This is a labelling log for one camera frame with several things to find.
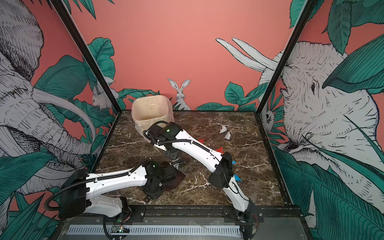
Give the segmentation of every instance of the brown marble surface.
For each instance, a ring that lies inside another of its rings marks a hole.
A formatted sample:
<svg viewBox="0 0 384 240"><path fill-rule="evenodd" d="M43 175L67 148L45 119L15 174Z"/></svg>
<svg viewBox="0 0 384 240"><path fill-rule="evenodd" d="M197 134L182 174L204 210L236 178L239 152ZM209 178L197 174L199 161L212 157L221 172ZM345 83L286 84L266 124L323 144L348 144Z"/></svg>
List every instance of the brown marble surface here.
<svg viewBox="0 0 384 240"><path fill-rule="evenodd" d="M223 147L236 162L233 171L242 180L239 186L257 205L283 205L275 175L269 163L253 113L236 112L174 112L175 122L195 139L205 139L204 144L212 149ZM219 133L222 126L230 131ZM159 163L170 162L163 152L141 137L134 127L131 112L123 112L112 133L96 172L113 172L132 168L141 160L151 158ZM149 204L172 205L230 205L229 198L220 189L208 182L210 172L197 160L185 153L179 159L187 162L179 170L185 174L180 185L164 192ZM130 187L107 193L109 196L124 196L129 204L145 204L146 196L140 187Z"/></svg>

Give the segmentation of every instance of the clear plastic bag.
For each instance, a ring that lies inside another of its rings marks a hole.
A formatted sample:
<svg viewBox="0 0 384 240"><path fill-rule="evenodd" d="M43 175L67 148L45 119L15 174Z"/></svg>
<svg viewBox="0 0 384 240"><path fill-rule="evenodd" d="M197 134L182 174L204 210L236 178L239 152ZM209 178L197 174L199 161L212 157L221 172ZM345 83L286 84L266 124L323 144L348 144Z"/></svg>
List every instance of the clear plastic bag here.
<svg viewBox="0 0 384 240"><path fill-rule="evenodd" d="M138 98L132 105L132 118L137 132L144 137L143 131L148 130L155 122L174 121L172 104L163 95Z"/></svg>

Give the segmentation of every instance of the plastic bag liner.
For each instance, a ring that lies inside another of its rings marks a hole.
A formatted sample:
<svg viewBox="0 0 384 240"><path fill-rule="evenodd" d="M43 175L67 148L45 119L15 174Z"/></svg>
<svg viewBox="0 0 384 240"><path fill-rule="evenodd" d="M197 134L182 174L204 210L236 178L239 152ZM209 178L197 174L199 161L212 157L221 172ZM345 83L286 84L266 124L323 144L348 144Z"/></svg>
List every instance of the plastic bag liner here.
<svg viewBox="0 0 384 240"><path fill-rule="evenodd" d="M148 130L157 121L173 122L172 104L166 96L155 95L138 98L132 105L132 118L137 132L144 137L143 131Z"/></svg>

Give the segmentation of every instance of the wallpaper mural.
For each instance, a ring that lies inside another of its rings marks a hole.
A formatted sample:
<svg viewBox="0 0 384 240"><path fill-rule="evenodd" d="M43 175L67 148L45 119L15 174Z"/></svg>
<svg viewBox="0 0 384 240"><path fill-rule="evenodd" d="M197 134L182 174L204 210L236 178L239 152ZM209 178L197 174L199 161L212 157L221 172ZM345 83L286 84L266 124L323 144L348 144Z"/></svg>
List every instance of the wallpaper mural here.
<svg viewBox="0 0 384 240"><path fill-rule="evenodd" d="M202 111L255 111L268 85L258 87L260 76L239 65L219 44L223 40L215 39L253 39L267 56L275 56L303 6L291 23L290 3L280 0L262 5L251 0L63 2L86 43L108 39L113 45L104 56L115 63L115 76L107 73L100 52L90 49L123 109L130 109L136 98L162 94L174 110ZM270 15L279 17L271 20ZM250 31L254 22L265 26L264 37ZM91 88L95 104L104 106L98 86Z"/></svg>
<svg viewBox="0 0 384 240"><path fill-rule="evenodd" d="M303 2L291 2L291 15ZM263 126L314 239L384 239L384 28L374 25L384 23L384 1L319 0L315 11L317 23L307 23L263 108ZM234 41L254 60L219 40L263 71L259 86L269 82L281 54L269 59Z"/></svg>
<svg viewBox="0 0 384 240"><path fill-rule="evenodd" d="M116 117L59 16L43 3L0 0L1 240L53 233L57 213L45 212L44 201L75 170L93 167ZM57 37L66 41L59 49ZM102 47L108 40L90 45ZM113 61L101 57L106 78L113 77Z"/></svg>

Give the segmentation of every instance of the animal eye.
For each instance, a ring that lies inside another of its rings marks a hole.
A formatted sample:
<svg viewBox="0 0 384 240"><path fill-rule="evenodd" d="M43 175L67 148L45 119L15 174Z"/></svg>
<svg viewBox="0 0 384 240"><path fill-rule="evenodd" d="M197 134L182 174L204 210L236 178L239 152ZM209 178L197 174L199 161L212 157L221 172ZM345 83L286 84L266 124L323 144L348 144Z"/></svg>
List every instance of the animal eye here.
<svg viewBox="0 0 384 240"><path fill-rule="evenodd" d="M311 90L312 90L312 92L314 94L314 83L312 83L312 85L311 85Z"/></svg>

